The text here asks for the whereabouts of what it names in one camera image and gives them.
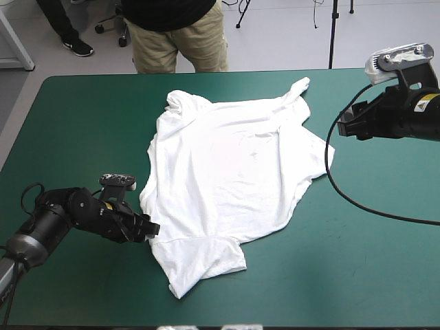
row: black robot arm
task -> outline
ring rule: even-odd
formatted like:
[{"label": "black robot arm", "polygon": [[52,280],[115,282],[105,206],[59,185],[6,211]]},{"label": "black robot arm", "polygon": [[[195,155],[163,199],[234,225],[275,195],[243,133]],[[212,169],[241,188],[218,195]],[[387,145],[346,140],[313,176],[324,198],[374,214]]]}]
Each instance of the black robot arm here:
[{"label": "black robot arm", "polygon": [[6,243],[0,259],[0,306],[13,286],[13,267],[19,276],[44,264],[72,228],[99,234],[118,243],[145,242],[159,233],[160,226],[147,214],[137,214],[124,201],[127,190],[134,190],[130,175],[103,175],[99,198],[86,188],[64,188],[41,192],[29,219]]},{"label": "black robot arm", "polygon": [[338,122],[339,134],[359,140],[440,140],[440,89],[430,65],[434,50],[419,43],[376,52],[366,63],[372,85],[397,78],[376,99],[353,104]]}]

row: gray floor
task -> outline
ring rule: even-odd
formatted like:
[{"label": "gray floor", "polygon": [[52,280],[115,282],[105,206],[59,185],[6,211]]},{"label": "gray floor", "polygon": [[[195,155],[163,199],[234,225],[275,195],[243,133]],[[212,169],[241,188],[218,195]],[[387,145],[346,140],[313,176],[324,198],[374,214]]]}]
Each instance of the gray floor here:
[{"label": "gray floor", "polygon": [[[348,13],[349,0],[339,2],[334,67],[363,67],[375,50],[412,42],[429,42],[440,50],[440,0],[355,0],[353,15]],[[95,22],[112,14],[112,1],[63,3],[83,39],[95,49],[93,56],[79,58],[64,49],[35,0],[15,0],[0,7],[36,63],[30,73],[0,70],[0,168],[47,77],[135,73],[130,45],[118,47],[115,32],[94,32]],[[332,3],[325,0],[318,6],[318,29],[313,23],[313,0],[252,0],[239,30],[237,6],[225,5],[230,71],[326,68]],[[440,59],[432,63],[440,72]],[[192,70],[180,57],[177,71]]]}]

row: black cable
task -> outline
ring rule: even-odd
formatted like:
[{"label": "black cable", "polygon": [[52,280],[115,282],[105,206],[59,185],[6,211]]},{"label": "black cable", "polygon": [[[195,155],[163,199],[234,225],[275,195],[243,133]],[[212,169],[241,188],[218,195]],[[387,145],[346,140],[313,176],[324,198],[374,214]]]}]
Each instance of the black cable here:
[{"label": "black cable", "polygon": [[313,24],[315,25],[315,28],[319,28],[319,26],[316,25],[316,4],[319,3],[322,5],[324,3],[324,0],[319,2],[318,0],[312,0],[313,1]]},{"label": "black cable", "polygon": [[102,191],[102,189],[100,189],[100,190],[97,190],[96,192],[94,192],[93,194],[91,194],[92,196],[94,196],[94,195],[96,195],[96,194],[98,194],[98,193],[100,193]]},{"label": "black cable", "polygon": [[331,134],[333,133],[333,130],[338,122],[338,120],[342,117],[342,115],[347,111],[349,107],[353,105],[353,103],[369,88],[371,88],[372,85],[365,86],[362,88],[359,93],[355,95],[355,97],[350,101],[350,103],[341,111],[339,112],[336,119],[333,121],[333,124],[331,124],[329,129],[329,134],[327,135],[327,140],[325,141],[325,152],[324,152],[324,163],[325,163],[325,171],[327,172],[327,177],[330,180],[331,185],[336,190],[336,192],[345,200],[347,200],[349,203],[353,204],[354,206],[367,211],[369,213],[373,213],[374,215],[380,215],[381,217],[387,217],[391,219],[396,219],[400,221],[407,221],[407,222],[414,222],[414,223],[424,223],[426,225],[434,225],[434,226],[440,226],[440,221],[432,221],[432,220],[422,220],[422,219],[414,219],[414,218],[408,218],[408,217],[402,217],[399,215],[394,215],[390,213],[380,212],[377,210],[374,210],[372,208],[367,208],[366,206],[363,206],[362,204],[358,203],[357,201],[353,200],[352,198],[348,197],[346,194],[344,194],[338,187],[338,185],[335,183],[335,180],[331,176],[330,168],[329,168],[329,145],[330,145],[330,138]]},{"label": "black cable", "polygon": [[[0,246],[0,250],[8,251],[6,246]],[[15,288],[17,287],[17,281],[19,279],[19,262],[14,260],[14,268],[12,269],[12,289],[9,293],[9,301],[8,301],[8,307],[6,308],[5,316],[3,317],[3,325],[2,330],[6,330],[6,327],[8,325],[9,315],[12,308],[12,301],[14,300],[15,295]]]},{"label": "black cable", "polygon": [[226,1],[222,1],[222,2],[227,6],[233,6],[233,5],[236,5],[239,2],[239,0],[236,0],[234,3],[228,3]]},{"label": "black cable", "polygon": [[21,209],[24,211],[24,213],[29,214],[31,217],[33,217],[34,214],[29,212],[28,210],[26,210],[25,204],[23,203],[23,199],[25,198],[25,195],[28,193],[29,190],[31,190],[32,188],[37,187],[37,186],[40,187],[40,193],[35,197],[35,203],[36,203],[37,199],[42,194],[44,194],[44,190],[45,190],[44,186],[41,183],[39,183],[39,182],[35,182],[34,184],[30,184],[29,186],[27,186],[25,188],[25,190],[23,190],[23,192],[21,193],[21,198],[20,198],[20,207],[21,207]]},{"label": "black cable", "polygon": [[[240,0],[240,4],[239,4],[239,13],[243,14],[244,10],[241,9],[241,4],[244,2],[245,0]],[[250,0],[246,0],[246,5],[248,6],[250,3]]]}]

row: black shirt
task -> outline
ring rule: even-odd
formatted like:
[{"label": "black shirt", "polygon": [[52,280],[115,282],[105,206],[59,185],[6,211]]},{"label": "black shirt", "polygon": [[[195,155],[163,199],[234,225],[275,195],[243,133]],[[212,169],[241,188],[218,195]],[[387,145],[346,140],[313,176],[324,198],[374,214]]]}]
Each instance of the black shirt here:
[{"label": "black shirt", "polygon": [[200,20],[216,0],[122,0],[124,16],[151,31],[172,31]]}]

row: tripod stand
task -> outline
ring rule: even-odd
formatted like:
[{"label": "tripod stand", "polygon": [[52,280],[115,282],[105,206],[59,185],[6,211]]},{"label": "tripod stand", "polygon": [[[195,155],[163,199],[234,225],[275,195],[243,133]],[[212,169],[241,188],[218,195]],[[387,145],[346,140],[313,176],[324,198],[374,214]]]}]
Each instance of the tripod stand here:
[{"label": "tripod stand", "polygon": [[[350,14],[353,14],[354,0],[350,0]],[[331,13],[331,37],[330,37],[330,53],[329,53],[329,69],[333,69],[333,51],[335,47],[335,30],[336,20],[339,19],[338,0],[333,0],[333,12]]]},{"label": "tripod stand", "polygon": [[[235,26],[237,29],[239,29],[241,26],[241,21],[243,20],[245,13],[248,11],[248,7],[249,7],[251,0],[244,0],[244,1],[246,1],[246,7],[245,7],[244,11],[241,13],[239,22]],[[354,0],[350,0],[350,14],[353,14],[354,12],[355,12]],[[333,51],[334,51],[334,46],[335,46],[336,19],[339,19],[338,0],[333,0],[333,12],[331,13],[332,22],[331,22],[331,37],[330,37],[329,69],[333,68]]]}]

